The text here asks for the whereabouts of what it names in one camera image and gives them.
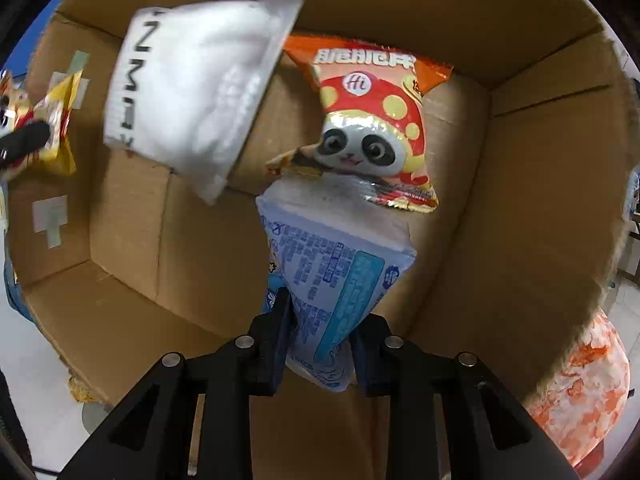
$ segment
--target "yellow polka dot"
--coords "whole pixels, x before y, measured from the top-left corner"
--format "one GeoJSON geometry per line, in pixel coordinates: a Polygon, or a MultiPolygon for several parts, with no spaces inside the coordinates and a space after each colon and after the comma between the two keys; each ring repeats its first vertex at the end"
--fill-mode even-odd
{"type": "Polygon", "coordinates": [[[420,126],[418,126],[416,123],[409,123],[407,124],[404,133],[407,138],[415,140],[420,137],[420,126]]]}
{"type": "Polygon", "coordinates": [[[338,100],[338,91],[332,86],[323,86],[320,89],[320,102],[328,108],[338,100]]]}
{"type": "Polygon", "coordinates": [[[402,119],[407,112],[404,99],[397,95],[386,96],[382,101],[382,107],[385,109],[385,114],[393,119],[402,119]]]}
{"type": "Polygon", "coordinates": [[[424,166],[424,155],[410,155],[404,162],[403,173],[413,173],[424,166]]]}

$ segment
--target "tape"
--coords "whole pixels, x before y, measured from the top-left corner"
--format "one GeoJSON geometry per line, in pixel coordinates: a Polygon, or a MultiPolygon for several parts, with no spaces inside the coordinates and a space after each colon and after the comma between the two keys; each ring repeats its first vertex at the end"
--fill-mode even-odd
{"type": "Polygon", "coordinates": [[[0,186],[0,234],[9,228],[9,215],[6,213],[6,184],[0,186]]]}
{"type": "MultiPolygon", "coordinates": [[[[74,72],[78,72],[78,70],[82,70],[84,66],[89,61],[89,53],[83,52],[82,50],[76,50],[71,58],[71,62],[69,62],[69,68],[66,69],[66,72],[54,72],[51,74],[51,79],[49,80],[49,88],[47,88],[47,92],[50,91],[54,86],[59,85],[64,81],[64,79],[74,72]]],[[[80,83],[78,84],[78,92],[76,93],[76,98],[71,103],[71,108],[73,110],[79,110],[82,107],[82,101],[84,100],[84,94],[86,93],[86,89],[89,86],[90,79],[80,78],[80,83]]]]}
{"type": "Polygon", "coordinates": [[[49,249],[62,245],[60,226],[66,224],[66,195],[37,200],[31,204],[33,209],[33,231],[47,232],[49,249]]]}

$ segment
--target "black mechanical arm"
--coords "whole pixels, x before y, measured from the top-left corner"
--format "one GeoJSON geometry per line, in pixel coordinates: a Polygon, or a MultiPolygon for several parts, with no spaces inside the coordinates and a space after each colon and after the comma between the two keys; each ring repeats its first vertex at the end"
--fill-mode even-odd
{"type": "MultiPolygon", "coordinates": [[[[60,480],[251,480],[249,396],[273,396],[296,326],[289,292],[249,332],[193,359],[164,355],[89,437],[60,480]],[[206,394],[195,476],[198,395],[206,394]]],[[[390,396],[387,480],[440,480],[434,396],[442,399],[452,480],[569,480],[562,452],[469,352],[425,354],[370,314],[350,336],[358,384],[390,396]]]]}

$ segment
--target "black cable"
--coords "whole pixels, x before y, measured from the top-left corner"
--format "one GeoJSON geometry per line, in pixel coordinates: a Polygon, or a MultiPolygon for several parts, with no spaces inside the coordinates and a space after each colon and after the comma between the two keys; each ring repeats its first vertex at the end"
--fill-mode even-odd
{"type": "Polygon", "coordinates": [[[59,472],[57,471],[52,471],[51,469],[44,469],[43,467],[38,467],[38,466],[33,466],[32,468],[36,473],[41,473],[43,475],[47,475],[47,476],[58,476],[60,475],[59,472]]]}
{"type": "Polygon", "coordinates": [[[11,478],[17,478],[20,480],[35,480],[35,475],[29,466],[27,466],[22,457],[14,449],[12,444],[7,440],[4,435],[4,431],[0,431],[0,457],[3,457],[8,463],[10,469],[11,478]]]}

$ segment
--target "panda cartoon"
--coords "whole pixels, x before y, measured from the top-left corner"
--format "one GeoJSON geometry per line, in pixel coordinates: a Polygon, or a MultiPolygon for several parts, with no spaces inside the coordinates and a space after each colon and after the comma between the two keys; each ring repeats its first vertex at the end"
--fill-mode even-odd
{"type": "Polygon", "coordinates": [[[326,117],[315,160],[341,173],[420,185],[423,177],[414,173],[424,168],[425,135],[414,88],[364,71],[322,81],[326,117]]]}

